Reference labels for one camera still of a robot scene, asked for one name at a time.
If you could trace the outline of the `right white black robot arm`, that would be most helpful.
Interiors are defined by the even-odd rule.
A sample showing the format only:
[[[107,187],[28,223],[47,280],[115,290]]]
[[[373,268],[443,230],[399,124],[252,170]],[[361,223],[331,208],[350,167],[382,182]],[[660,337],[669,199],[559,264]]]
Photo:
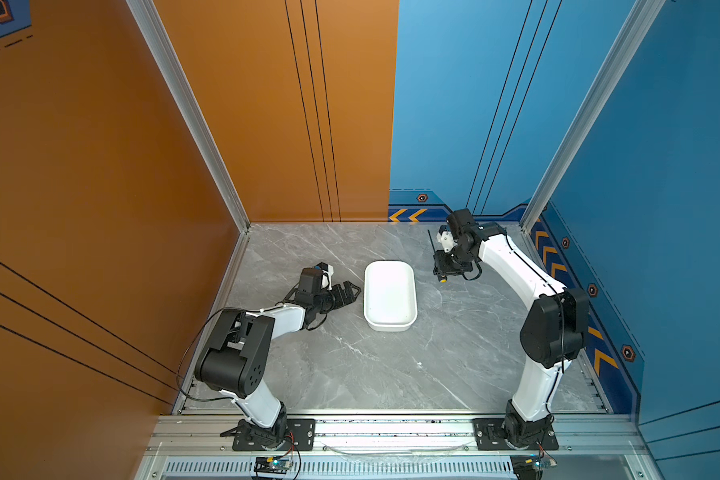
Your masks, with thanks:
[[[469,280],[469,272],[481,275],[487,265],[527,307],[519,334],[525,365],[498,435],[515,449],[541,446],[552,432],[552,401],[560,382],[586,344],[587,294],[554,279],[516,246],[502,226],[480,224],[468,209],[451,213],[446,222],[435,239],[441,245],[433,254],[438,280],[452,276]]]

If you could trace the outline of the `yellow black screwdriver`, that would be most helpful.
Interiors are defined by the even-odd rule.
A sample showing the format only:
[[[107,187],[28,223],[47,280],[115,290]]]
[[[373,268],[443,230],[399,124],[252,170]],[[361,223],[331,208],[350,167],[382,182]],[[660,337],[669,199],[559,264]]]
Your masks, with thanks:
[[[433,274],[437,277],[437,280],[440,283],[446,283],[447,282],[447,275],[443,273],[442,269],[440,268],[439,264],[439,250],[435,247],[435,242],[432,237],[432,233],[430,230],[427,231],[429,243],[432,249],[432,258],[433,258]]]

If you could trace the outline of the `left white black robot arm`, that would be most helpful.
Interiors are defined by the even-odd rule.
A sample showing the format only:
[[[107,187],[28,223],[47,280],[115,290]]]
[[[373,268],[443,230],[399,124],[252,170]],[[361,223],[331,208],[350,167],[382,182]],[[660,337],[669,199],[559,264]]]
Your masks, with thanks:
[[[287,408],[265,384],[264,373],[273,340],[319,328],[329,313],[355,303],[361,287],[334,284],[333,269],[319,263],[302,270],[299,281],[273,307],[225,308],[200,349],[194,377],[243,413],[227,431],[245,442],[276,449],[286,442]]]

